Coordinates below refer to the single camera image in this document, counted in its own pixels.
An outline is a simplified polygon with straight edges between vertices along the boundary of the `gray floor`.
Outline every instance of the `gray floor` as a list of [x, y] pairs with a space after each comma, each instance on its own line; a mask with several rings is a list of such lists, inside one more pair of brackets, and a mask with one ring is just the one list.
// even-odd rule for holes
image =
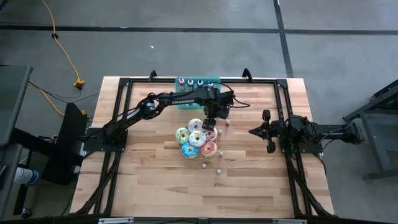
[[[130, 27], [277, 28], [272, 0], [48, 0], [58, 25]], [[398, 29], [392, 0], [281, 0], [287, 29]], [[50, 24], [39, 0], [10, 1], [0, 22]], [[32, 65], [31, 81], [48, 91], [73, 96], [76, 80], [48, 31], [0, 30], [0, 63]], [[99, 92], [105, 75], [286, 77], [278, 34], [162, 32], [58, 32], [82, 78], [82, 96]], [[342, 123], [342, 117], [398, 78], [398, 36], [288, 35], [294, 76], [305, 79], [314, 121]], [[78, 102], [93, 115], [96, 97]], [[63, 103], [55, 102], [61, 109]], [[40, 92], [28, 87], [17, 127], [43, 136], [57, 134], [60, 117]], [[38, 170], [45, 158], [35, 157]], [[363, 182], [376, 171], [368, 142], [330, 144], [325, 152], [335, 213], [341, 217], [397, 222], [398, 179]], [[69, 193], [41, 183], [35, 216], [59, 215]]]

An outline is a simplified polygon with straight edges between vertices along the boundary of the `donut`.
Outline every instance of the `donut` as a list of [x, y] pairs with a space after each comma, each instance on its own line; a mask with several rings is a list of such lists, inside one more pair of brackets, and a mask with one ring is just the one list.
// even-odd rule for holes
[[206, 142], [205, 133], [201, 131], [194, 131], [189, 135], [189, 143], [192, 146], [200, 147]]
[[194, 131], [201, 131], [201, 126], [203, 125], [203, 121], [200, 119], [192, 119], [188, 123], [188, 130], [192, 133]]
[[175, 140], [179, 144], [187, 143], [187, 142], [189, 142], [189, 134], [190, 134], [190, 132], [188, 131], [187, 128], [179, 128], [175, 132]]
[[217, 152], [217, 145], [214, 142], [206, 142], [200, 148], [200, 152], [205, 157], [214, 156], [214, 154]]
[[185, 156], [185, 158], [192, 159], [198, 155], [199, 150], [197, 147], [193, 147], [189, 143], [185, 143], [184, 145], [182, 145], [181, 152]]
[[217, 129], [214, 128], [213, 131], [204, 131], [206, 134], [206, 141], [214, 141], [217, 138]]

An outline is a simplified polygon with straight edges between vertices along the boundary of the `wooden table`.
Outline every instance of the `wooden table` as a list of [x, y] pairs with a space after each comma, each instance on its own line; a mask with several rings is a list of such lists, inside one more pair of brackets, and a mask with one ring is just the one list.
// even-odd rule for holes
[[[303, 79], [290, 78], [287, 81], [294, 114], [311, 119]], [[102, 127], [111, 119], [118, 82], [119, 77], [104, 77], [93, 118], [94, 128]], [[268, 154], [267, 141], [248, 133], [262, 123], [264, 109], [271, 111], [271, 120], [278, 119], [274, 88], [266, 84], [230, 86], [237, 99], [251, 106], [232, 108], [229, 126], [222, 119], [217, 121], [216, 128], [223, 130], [217, 142], [219, 150], [224, 152], [223, 157], [213, 156], [201, 161], [186, 159], [175, 142], [175, 131], [186, 126], [192, 118], [203, 119], [202, 111], [180, 111], [169, 106], [157, 118], [142, 120], [129, 128], [126, 150], [119, 166], [112, 216], [294, 217], [284, 155], [279, 148]], [[132, 88], [130, 108], [148, 93], [164, 91], [174, 91], [174, 84], [136, 83]], [[103, 157], [103, 152], [95, 152], [83, 161], [71, 212], [81, 208], [97, 187]], [[207, 164], [206, 169], [201, 168], [203, 163]], [[321, 162], [312, 154], [303, 154], [303, 164], [308, 187], [325, 209], [333, 213]], [[217, 169], [222, 171], [220, 175], [216, 174]], [[297, 194], [300, 208], [305, 211], [301, 190]], [[102, 207], [106, 204], [106, 197], [107, 193]]]

